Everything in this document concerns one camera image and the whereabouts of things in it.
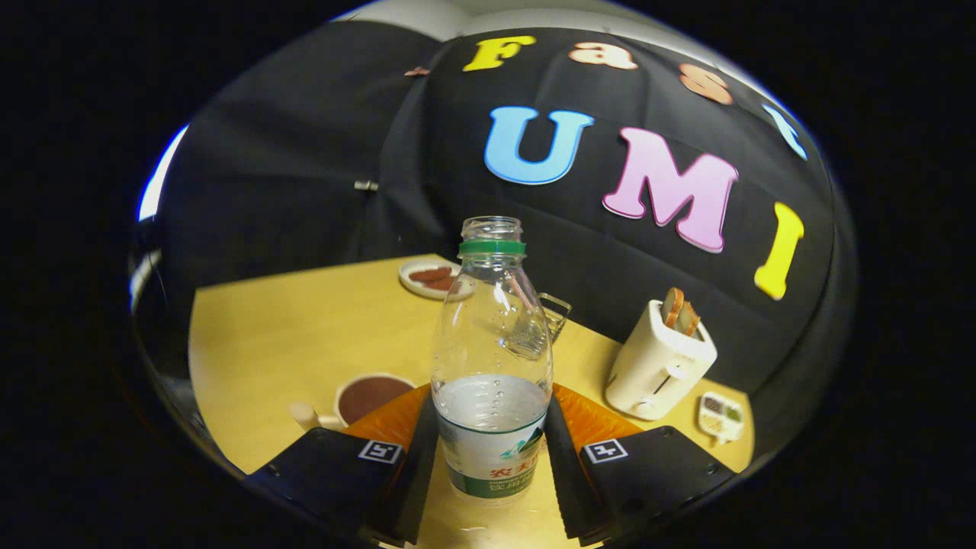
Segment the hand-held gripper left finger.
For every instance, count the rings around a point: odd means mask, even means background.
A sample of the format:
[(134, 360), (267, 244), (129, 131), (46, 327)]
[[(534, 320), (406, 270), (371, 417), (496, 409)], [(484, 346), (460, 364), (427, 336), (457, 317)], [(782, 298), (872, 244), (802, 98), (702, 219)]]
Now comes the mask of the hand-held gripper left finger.
[(341, 431), (310, 429), (248, 482), (342, 545), (415, 544), (436, 446), (422, 385)]

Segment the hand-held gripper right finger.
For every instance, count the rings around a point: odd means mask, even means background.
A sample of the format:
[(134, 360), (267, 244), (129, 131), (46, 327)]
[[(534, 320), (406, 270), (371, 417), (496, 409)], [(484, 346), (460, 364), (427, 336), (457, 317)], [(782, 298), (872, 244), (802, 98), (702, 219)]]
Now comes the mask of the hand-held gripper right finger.
[(734, 476), (676, 428), (642, 430), (559, 384), (544, 433), (566, 535), (582, 546), (659, 534)]

